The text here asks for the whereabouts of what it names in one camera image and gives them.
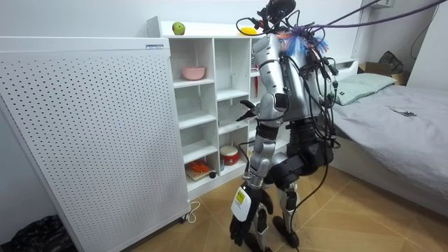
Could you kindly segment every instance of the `humanoid robot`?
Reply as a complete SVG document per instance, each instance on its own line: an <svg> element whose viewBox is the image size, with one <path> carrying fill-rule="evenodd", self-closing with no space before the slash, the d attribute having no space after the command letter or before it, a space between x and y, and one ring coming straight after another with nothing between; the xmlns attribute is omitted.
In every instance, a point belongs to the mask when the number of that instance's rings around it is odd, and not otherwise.
<svg viewBox="0 0 448 252"><path fill-rule="evenodd" d="M268 31L253 45L252 52L267 92L257 106L242 101L249 111L239 120L256 116L258 126L253 154L243 176L245 182L238 188L232 204L234 216L230 224L231 239L240 246L245 241L252 251L271 251L265 235L267 215L272 214L273 203L264 189L272 185L278 188L283 213L283 216L274 217L274 226L291 247L299 246L292 221L300 201L295 182L333 159L332 123L324 120L323 129L317 128L318 117L328 114L333 100L326 91L325 95L320 94L316 75L320 70L327 81L330 78L327 70L334 75L337 70L321 56L316 46L319 40L306 29L302 35L311 46L306 51L296 50L292 55L283 52L284 42L277 36L288 28L280 27L279 20L294 7L294 0L270 1L258 12L263 21L253 20ZM273 28L268 28L268 22L274 24ZM290 130L287 151L274 154L277 134L284 122L288 122L286 129ZM317 137L318 130L326 137ZM255 234L249 233L251 225Z"/></svg>

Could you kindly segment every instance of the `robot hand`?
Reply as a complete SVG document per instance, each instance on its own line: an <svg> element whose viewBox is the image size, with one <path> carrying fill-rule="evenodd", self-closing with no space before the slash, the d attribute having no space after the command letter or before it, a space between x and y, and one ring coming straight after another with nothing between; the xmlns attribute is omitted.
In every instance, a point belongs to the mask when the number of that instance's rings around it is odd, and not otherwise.
<svg viewBox="0 0 448 252"><path fill-rule="evenodd" d="M268 214L273 212L270 196L262 189L253 189L244 182L237 191L232 203L232 222L230 223L230 238L235 244L241 246L244 238L251 229L260 203L266 206Z"/></svg>

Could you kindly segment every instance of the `perforated white panel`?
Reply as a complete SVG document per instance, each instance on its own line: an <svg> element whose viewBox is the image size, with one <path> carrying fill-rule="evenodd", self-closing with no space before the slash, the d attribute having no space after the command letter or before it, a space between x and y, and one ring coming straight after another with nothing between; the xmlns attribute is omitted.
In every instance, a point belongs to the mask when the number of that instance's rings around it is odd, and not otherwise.
<svg viewBox="0 0 448 252"><path fill-rule="evenodd" d="M86 251L188 208L169 49L0 54L0 92Z"/></svg>

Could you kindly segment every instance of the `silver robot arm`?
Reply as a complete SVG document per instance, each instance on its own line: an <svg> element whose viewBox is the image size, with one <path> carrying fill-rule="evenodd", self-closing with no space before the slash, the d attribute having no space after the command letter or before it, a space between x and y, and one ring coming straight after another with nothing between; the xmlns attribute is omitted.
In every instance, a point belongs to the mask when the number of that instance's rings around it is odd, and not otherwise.
<svg viewBox="0 0 448 252"><path fill-rule="evenodd" d="M284 76L282 74L279 55L281 44L275 34L269 34L253 45L255 62L259 66L260 77L266 87L266 94L254 108L259 119L259 126L253 145L250 160L248 186L260 188L270 167L275 151L277 133L283 124L283 116L289 107L289 98L285 92Z"/></svg>

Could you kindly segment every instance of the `gray bedsheet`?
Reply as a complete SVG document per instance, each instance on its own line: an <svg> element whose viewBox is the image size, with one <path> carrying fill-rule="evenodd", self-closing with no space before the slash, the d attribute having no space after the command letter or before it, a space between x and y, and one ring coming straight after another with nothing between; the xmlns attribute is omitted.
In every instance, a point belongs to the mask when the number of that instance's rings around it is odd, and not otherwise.
<svg viewBox="0 0 448 252"><path fill-rule="evenodd" d="M448 199L448 92L392 85L334 112L336 125L388 170Z"/></svg>

